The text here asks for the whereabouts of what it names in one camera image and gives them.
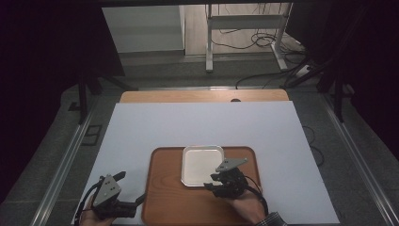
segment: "white square plate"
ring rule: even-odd
[[[188,146],[183,150],[182,182],[185,186],[203,186],[214,182],[211,174],[222,163],[224,151],[219,146]]]

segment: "table leg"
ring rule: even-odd
[[[206,72],[211,73],[214,70],[214,56],[212,45],[212,5],[207,5],[208,15],[206,17],[208,25],[208,40],[206,43]]]
[[[281,45],[282,35],[284,34],[285,26],[287,25],[288,18],[290,16],[290,11],[291,11],[292,5],[293,5],[293,3],[289,3],[287,8],[282,13],[281,21],[279,24],[279,31],[276,36],[276,41],[274,41],[271,45],[273,53],[275,55],[275,58],[279,64],[279,68],[282,71],[287,70],[288,68],[287,68],[287,64],[285,64],[284,57],[282,56],[281,50],[279,47]]]

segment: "black cable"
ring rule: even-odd
[[[252,178],[248,176],[245,177],[248,178],[256,186],[256,188],[258,188],[259,193],[262,193],[261,188],[258,186],[258,184],[256,184],[256,182]]]
[[[238,81],[235,83],[235,89],[238,89],[238,85],[239,85],[241,82],[245,81],[245,80],[248,80],[248,79],[251,79],[251,78],[255,78],[255,77],[268,76],[268,75],[280,75],[280,74],[281,74],[281,75],[283,75],[283,74],[285,75],[286,73],[295,71],[299,66],[300,66],[300,65],[295,66],[295,67],[293,67],[292,69],[287,70],[287,71],[285,71],[285,72],[280,72],[280,73],[261,73],[261,74],[254,74],[254,75],[251,75],[251,76],[247,76],[247,77],[241,78],[240,80],[238,80]]]
[[[306,126],[306,125],[302,125],[302,128],[304,128],[304,129],[306,128],[306,129],[311,130],[311,141],[308,141],[309,142],[309,147],[311,148],[312,152],[319,153],[319,155],[320,155],[321,160],[318,163],[316,162],[317,167],[323,166],[323,164],[325,162],[325,157],[324,157],[322,151],[320,149],[312,146],[313,142],[316,140],[316,134],[314,133],[314,130],[312,128],[310,128],[309,126]]]
[[[248,191],[250,191],[250,192],[252,192],[254,195],[256,195],[256,197],[259,199],[259,201],[261,201],[261,204],[262,204],[262,206],[263,206],[264,213],[265,213],[266,215],[268,215],[268,214],[269,214],[269,207],[267,206],[267,201],[266,201],[266,199],[264,198],[264,196],[262,195],[262,193],[260,193],[259,191],[257,191],[257,190],[256,190],[255,188],[253,188],[252,186],[246,186],[245,189],[248,190]]]
[[[313,144],[313,142],[316,140],[316,135],[314,133],[314,130],[306,125],[302,125],[302,128],[311,130],[311,141],[308,141],[308,142],[309,142],[309,144]]]
[[[319,163],[316,163],[316,165],[317,165],[317,167],[321,167],[324,164],[324,162],[325,162],[325,158],[324,158],[324,155],[323,155],[322,151],[320,151],[320,149],[318,149],[318,148],[316,148],[314,146],[310,145],[310,147],[311,147],[312,151],[315,151],[315,152],[320,154],[321,160],[320,160]]]
[[[286,54],[284,54],[284,60],[285,61],[287,61],[287,62],[290,62],[290,63],[292,63],[292,64],[300,64],[300,61],[299,62],[295,62],[295,61],[292,61],[291,59],[289,59],[287,56],[292,56],[292,55],[305,55],[305,53],[302,53],[302,52],[290,52],[290,53],[286,53]]]
[[[85,207],[85,203],[86,200],[88,199],[88,195],[90,195],[91,191],[93,191],[94,189],[96,189],[98,186],[101,185],[103,181],[99,181],[97,184],[95,184],[94,186],[92,186],[88,192],[86,192],[85,198],[83,198],[83,200],[80,202],[79,207],[77,208],[75,217],[74,217],[74,226],[79,226],[80,224],[80,216],[82,215],[82,212],[84,211],[83,208]]]

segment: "robotic arm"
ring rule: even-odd
[[[241,196],[245,190],[254,193],[263,205],[264,212],[268,215],[269,210],[266,199],[262,193],[257,189],[249,186],[246,176],[237,167],[247,163],[247,159],[239,158],[226,158],[219,167],[216,168],[216,172],[211,174],[212,180],[220,182],[222,185],[215,186],[212,183],[204,183],[206,189],[212,191],[215,197],[237,199]]]

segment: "wire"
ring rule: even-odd
[[[324,155],[323,155],[322,151],[320,151],[320,149],[318,149],[318,148],[316,148],[316,147],[314,147],[314,146],[311,146],[311,145],[310,145],[310,147],[311,147],[311,150],[312,150],[313,152],[317,152],[317,153],[320,154],[321,160],[320,160],[319,163],[316,163],[317,167],[323,166],[323,164],[324,164],[324,162],[325,162],[325,158],[324,158]]]
[[[80,224],[80,216],[82,215],[82,212],[84,211],[83,208],[85,206],[86,203],[86,199],[88,198],[88,195],[91,193],[91,191],[93,191],[95,188],[97,188],[103,181],[99,181],[97,184],[95,184],[94,186],[92,186],[88,192],[85,195],[85,198],[83,198],[83,200],[79,203],[79,207],[77,208],[75,217],[74,217],[74,226],[79,226]]]
[[[252,178],[250,178],[248,176],[245,176],[245,177],[247,177],[256,186],[256,188],[258,188],[259,193],[262,194],[261,188],[258,186],[258,184],[256,184],[256,182]]]
[[[323,164],[325,162],[325,157],[324,157],[322,151],[312,145],[313,142],[316,140],[316,134],[314,133],[314,130],[312,128],[310,128],[309,126],[306,126],[306,125],[302,125],[302,128],[311,130],[311,141],[308,141],[309,142],[309,147],[311,148],[311,151],[313,153],[319,153],[319,155],[320,155],[321,160],[318,163],[316,162],[317,167],[323,166]]]
[[[316,140],[314,130],[306,125],[302,125],[302,128],[311,130],[311,141],[309,141],[309,144],[313,144],[313,142]]]

